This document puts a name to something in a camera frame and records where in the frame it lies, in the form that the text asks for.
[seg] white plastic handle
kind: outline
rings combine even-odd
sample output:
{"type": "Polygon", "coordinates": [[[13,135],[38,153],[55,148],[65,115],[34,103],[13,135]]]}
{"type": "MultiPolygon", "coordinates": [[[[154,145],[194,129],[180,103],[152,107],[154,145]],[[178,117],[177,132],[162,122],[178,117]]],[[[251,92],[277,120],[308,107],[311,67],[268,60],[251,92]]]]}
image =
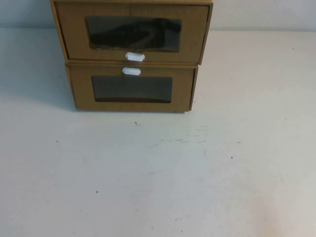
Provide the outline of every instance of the white plastic handle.
{"type": "Polygon", "coordinates": [[[125,57],[128,59],[128,61],[134,62],[143,62],[145,60],[145,55],[141,53],[127,53],[125,57]]]}
{"type": "Polygon", "coordinates": [[[139,68],[123,68],[123,73],[125,75],[139,76],[141,71],[139,68]]]}

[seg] white wall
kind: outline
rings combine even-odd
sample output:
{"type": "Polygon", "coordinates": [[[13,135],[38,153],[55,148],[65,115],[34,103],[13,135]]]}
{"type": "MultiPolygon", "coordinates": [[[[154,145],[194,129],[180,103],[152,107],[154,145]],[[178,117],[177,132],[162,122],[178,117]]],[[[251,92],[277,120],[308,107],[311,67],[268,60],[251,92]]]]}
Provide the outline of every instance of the white wall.
{"type": "MultiPolygon", "coordinates": [[[[212,29],[316,31],[316,0],[214,0],[212,29]]],[[[49,0],[0,0],[0,27],[54,27],[49,0]]]]}

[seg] white tabletop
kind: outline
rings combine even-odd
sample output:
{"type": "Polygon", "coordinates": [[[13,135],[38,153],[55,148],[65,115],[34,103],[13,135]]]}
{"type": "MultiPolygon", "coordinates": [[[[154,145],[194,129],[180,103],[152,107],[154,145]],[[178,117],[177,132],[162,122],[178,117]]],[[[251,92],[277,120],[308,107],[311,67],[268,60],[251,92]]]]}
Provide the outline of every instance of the white tabletop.
{"type": "Polygon", "coordinates": [[[316,236],[316,33],[210,32],[193,111],[75,109],[55,30],[0,30],[1,237],[316,236]]]}

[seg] drawer front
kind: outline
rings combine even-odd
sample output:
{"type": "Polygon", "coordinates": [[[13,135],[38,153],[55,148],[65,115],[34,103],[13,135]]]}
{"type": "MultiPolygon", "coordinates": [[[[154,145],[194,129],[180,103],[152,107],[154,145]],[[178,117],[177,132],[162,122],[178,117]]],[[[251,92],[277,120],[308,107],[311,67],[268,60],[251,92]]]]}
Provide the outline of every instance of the drawer front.
{"type": "Polygon", "coordinates": [[[195,68],[70,64],[76,106],[96,111],[185,112],[195,68]]]}
{"type": "Polygon", "coordinates": [[[208,5],[55,4],[69,59],[199,62],[208,5]]]}

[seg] storage box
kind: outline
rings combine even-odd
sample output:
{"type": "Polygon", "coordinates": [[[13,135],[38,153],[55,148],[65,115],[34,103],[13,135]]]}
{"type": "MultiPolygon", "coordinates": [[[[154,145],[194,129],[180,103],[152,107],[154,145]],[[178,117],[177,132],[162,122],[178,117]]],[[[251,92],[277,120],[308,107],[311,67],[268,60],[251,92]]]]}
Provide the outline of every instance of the storage box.
{"type": "Polygon", "coordinates": [[[78,109],[191,109],[211,0],[51,3],[78,109]]]}

